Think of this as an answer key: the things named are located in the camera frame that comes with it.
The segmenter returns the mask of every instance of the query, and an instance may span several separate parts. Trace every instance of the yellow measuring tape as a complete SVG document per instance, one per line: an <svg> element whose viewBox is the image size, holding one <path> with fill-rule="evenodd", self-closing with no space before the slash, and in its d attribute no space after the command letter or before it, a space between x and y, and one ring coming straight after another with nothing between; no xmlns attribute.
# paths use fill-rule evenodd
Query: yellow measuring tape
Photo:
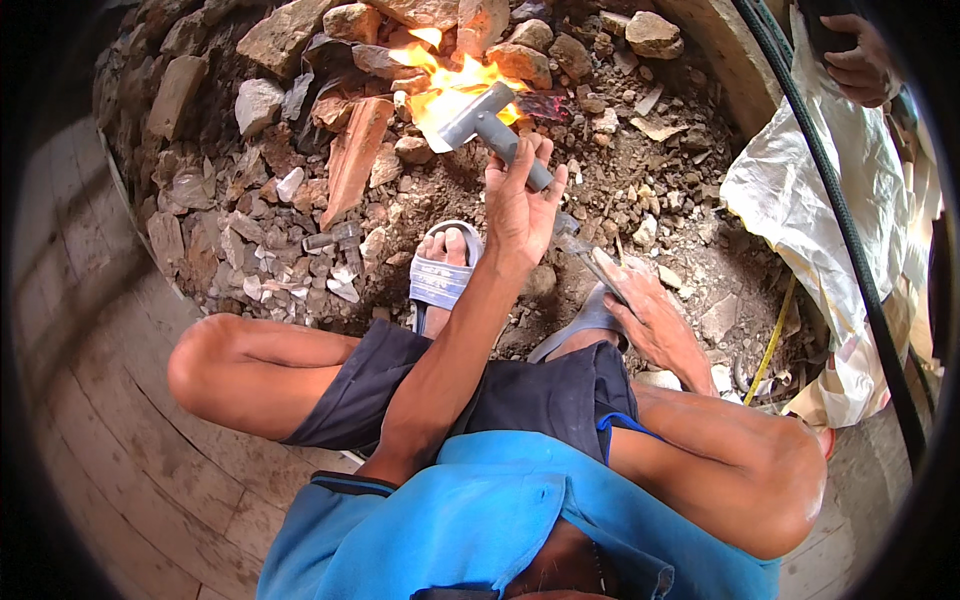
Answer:
<svg viewBox="0 0 960 600"><path fill-rule="evenodd" d="M783 322L786 321L786 313L788 310L790 310L790 300L793 298L793 288L796 285L797 277L793 274L790 274L790 283L788 283L786 286L786 296L783 297L783 304L780 306L780 315L777 317L777 324L774 325L774 332L770 336L770 343L767 344L767 350L763 352L763 360L760 361L760 366L756 369L754 381L750 384L750 389L747 390L746 397L743 398L743 404L745 406L750 406L750 401L754 399L754 394L756 394L756 386L760 384L760 378L767 370L767 365L770 364L770 358L774 355L774 348L777 347L777 341L780 339L780 332L783 331Z"/></svg>

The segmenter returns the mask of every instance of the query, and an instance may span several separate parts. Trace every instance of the gray sandal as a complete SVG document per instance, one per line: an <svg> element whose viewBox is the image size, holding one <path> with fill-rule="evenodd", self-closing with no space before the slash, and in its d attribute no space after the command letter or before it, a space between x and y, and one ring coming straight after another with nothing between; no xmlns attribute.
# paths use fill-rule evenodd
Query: gray sandal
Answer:
<svg viewBox="0 0 960 600"><path fill-rule="evenodd" d="M414 302L414 333L418 335L423 334L426 325L427 306L453 310L453 305L467 289L473 268L483 255L480 234L469 223L444 221L430 228L426 234L433 235L450 228L457 228L464 235L467 243L466 267L456 267L416 255L410 263L410 300Z"/></svg>
<svg viewBox="0 0 960 600"><path fill-rule="evenodd" d="M603 303L603 295L607 293L607 286L603 283L597 283L596 287L590 291L587 301L580 307L580 312L573 318L566 327L557 331L547 339L540 342L540 345L530 352L527 357L528 363L541 363L547 357L547 354L560 347L560 344L566 341L577 331L584 329L610 329L620 336L618 348L621 352L630 349L630 342L627 341L627 332L623 325L616 319L612 312L607 310Z"/></svg>

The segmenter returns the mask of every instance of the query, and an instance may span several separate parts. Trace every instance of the flame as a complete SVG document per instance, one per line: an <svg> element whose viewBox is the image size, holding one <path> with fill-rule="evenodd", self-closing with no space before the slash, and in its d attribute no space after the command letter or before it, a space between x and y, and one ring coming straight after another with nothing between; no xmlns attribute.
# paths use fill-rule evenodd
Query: flame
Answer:
<svg viewBox="0 0 960 600"><path fill-rule="evenodd" d="M440 43L442 32L439 29L410 30L416 37L424 39L436 47ZM500 81L517 91L530 89L519 80L504 76L497 64L484 65L470 55L464 55L464 66L460 71L443 68L437 57L423 49L417 43L390 51L390 57L401 64L423 69L430 77L430 87L408 100L414 125L423 132L434 152L448 152L449 146L440 139L437 131L463 110L475 97L488 87ZM497 113L497 118L507 125L523 116L515 104L510 103Z"/></svg>

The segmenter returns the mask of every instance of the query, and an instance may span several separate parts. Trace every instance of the another person's hand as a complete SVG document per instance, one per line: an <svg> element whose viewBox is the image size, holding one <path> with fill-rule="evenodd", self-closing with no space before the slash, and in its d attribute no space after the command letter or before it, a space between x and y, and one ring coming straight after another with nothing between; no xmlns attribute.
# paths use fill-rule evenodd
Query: another person's hand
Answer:
<svg viewBox="0 0 960 600"><path fill-rule="evenodd" d="M496 155L487 165L486 252L500 252L512 268L532 270L550 245L554 216L566 188L566 165L557 167L553 181L541 192L531 192L526 182L534 160L545 167L552 152L552 141L531 133L517 142L514 164L509 168Z"/></svg>
<svg viewBox="0 0 960 600"><path fill-rule="evenodd" d="M604 296L604 304L626 329L637 354L672 371L691 392L719 396L707 355L690 325L670 303L660 278L633 256L624 255L625 266L618 267L597 248L593 259L630 304L630 308L624 306L613 294Z"/></svg>
<svg viewBox="0 0 960 600"><path fill-rule="evenodd" d="M873 25L857 14L822 16L820 20L827 29L856 36L856 48L824 53L824 59L833 65L827 72L844 96L864 108L876 108L900 92L900 78Z"/></svg>

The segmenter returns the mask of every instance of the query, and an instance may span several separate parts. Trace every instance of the dark blue shorts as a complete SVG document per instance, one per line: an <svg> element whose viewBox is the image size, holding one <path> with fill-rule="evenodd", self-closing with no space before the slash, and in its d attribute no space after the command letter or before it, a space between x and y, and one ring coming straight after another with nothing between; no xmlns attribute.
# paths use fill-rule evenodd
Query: dark blue shorts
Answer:
<svg viewBox="0 0 960 600"><path fill-rule="evenodd" d="M375 443L390 398L432 340L377 320L284 444L347 450ZM493 360L450 435L538 431L607 462L612 424L636 425L623 358L601 342L548 363Z"/></svg>

